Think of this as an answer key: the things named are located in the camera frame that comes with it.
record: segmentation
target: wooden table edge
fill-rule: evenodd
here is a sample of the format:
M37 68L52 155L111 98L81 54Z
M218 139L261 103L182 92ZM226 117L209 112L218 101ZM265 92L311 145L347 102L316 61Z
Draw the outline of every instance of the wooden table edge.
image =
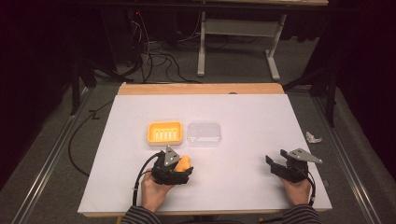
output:
M276 214L276 213L284 213L289 209L268 209L268 210L224 210L224 211L175 211L175 212L157 212L157 216L211 216L211 215L257 215L257 214ZM317 209L318 212L326 212L331 209ZM87 212L81 213L85 217L123 217L125 213L122 212Z
M126 84L118 95L155 94L284 94L278 83Z

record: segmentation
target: small white object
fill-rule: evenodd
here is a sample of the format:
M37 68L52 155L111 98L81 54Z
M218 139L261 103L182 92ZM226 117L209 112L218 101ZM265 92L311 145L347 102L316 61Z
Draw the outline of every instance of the small white object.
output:
M312 133L306 132L305 134L306 141L309 143L319 143L321 142L322 138L315 138Z

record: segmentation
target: person's arm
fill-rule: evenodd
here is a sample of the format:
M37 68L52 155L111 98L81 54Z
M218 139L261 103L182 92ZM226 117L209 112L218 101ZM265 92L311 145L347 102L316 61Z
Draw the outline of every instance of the person's arm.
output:
M122 224L161 224L161 221L154 213L140 206L131 206L122 218Z
M166 194L174 187L154 182L150 169L142 181L142 206L131 206L122 219L122 224L160 224L155 212L163 205Z
M283 178L280 178L280 180L285 186L286 194L293 205L289 211L283 214L282 223L320 223L318 212L308 205L309 192L311 190L309 181L303 180L298 183L291 183Z

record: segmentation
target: metal stand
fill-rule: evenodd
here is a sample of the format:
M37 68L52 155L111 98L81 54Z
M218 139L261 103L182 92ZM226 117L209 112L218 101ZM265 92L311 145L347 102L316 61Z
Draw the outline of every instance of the metal stand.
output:
M265 51L265 58L270 67L273 81L279 81L274 54L280 35L285 24L286 14L282 14L279 21L235 21L206 19L206 13L201 13L201 44L198 54L198 77L205 75L205 35L247 35L269 36L273 38L271 49Z

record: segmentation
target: metal rail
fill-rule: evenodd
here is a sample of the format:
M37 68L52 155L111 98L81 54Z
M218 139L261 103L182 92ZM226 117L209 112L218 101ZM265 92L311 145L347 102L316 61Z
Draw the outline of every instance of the metal rail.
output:
M26 223L27 219L33 212L35 208L35 204L37 203L38 199L40 198L41 193L46 187L47 182L50 179L50 175L52 174L53 169L56 166L59 158L62 155L62 151L64 148L64 142L69 137L70 131L74 127L74 124L77 120L79 113L81 112L81 108L85 105L89 97L91 96L92 91L89 91L88 88L85 88L82 91L81 98L82 102L76 111L76 114L69 117L69 120L64 125L61 134L59 135L58 139L56 140L55 145L52 148L49 156L47 157L46 162L44 163L43 167L41 168L40 173L38 174L37 178L35 179L34 184L30 188L28 194L25 197L20 209L18 210L17 215L12 220L14 224L22 224Z
M347 155L347 152L343 144L341 143L340 138L338 137L337 131L331 127L331 125L326 119L326 115L325 115L326 110L323 102L318 97L313 97L312 99L315 107L319 111L321 118L323 119L323 122L325 123L327 129L329 130L330 136L332 137L332 141L335 144L336 155L338 156L338 159L341 162L342 168L346 174L346 179L348 180L349 185L353 193L355 194L356 200L358 201L358 204L361 207L361 211L363 212L364 217L367 220L367 223L380 224L381 220L379 219L379 216L376 213L370 201L370 197L367 194L366 188L359 179L359 176L356 173L355 168L353 167Z

